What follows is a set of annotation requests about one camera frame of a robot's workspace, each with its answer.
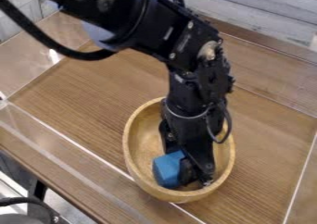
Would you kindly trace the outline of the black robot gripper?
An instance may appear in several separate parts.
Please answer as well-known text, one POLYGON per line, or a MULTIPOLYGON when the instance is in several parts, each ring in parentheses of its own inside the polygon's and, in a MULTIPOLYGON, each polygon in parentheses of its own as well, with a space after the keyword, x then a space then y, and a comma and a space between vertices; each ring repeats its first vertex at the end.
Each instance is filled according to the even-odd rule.
POLYGON ((162 100, 158 131, 164 154, 182 151, 190 159, 195 178, 210 186, 215 176, 212 144, 225 120, 230 123, 226 98, 210 91, 203 99, 196 78, 170 74, 170 92, 162 100))

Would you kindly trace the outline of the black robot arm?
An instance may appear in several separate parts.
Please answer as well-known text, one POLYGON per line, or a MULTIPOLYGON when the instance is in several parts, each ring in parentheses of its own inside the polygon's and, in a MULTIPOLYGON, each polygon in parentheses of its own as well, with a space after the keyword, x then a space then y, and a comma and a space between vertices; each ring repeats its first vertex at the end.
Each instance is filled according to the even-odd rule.
POLYGON ((152 161, 158 184, 175 188, 215 176, 212 145, 231 131, 226 95, 234 78, 218 30, 183 0, 51 0, 83 20, 100 50, 77 59, 97 60, 131 48, 158 59, 168 70, 168 93, 160 100, 158 125, 164 155, 152 161))

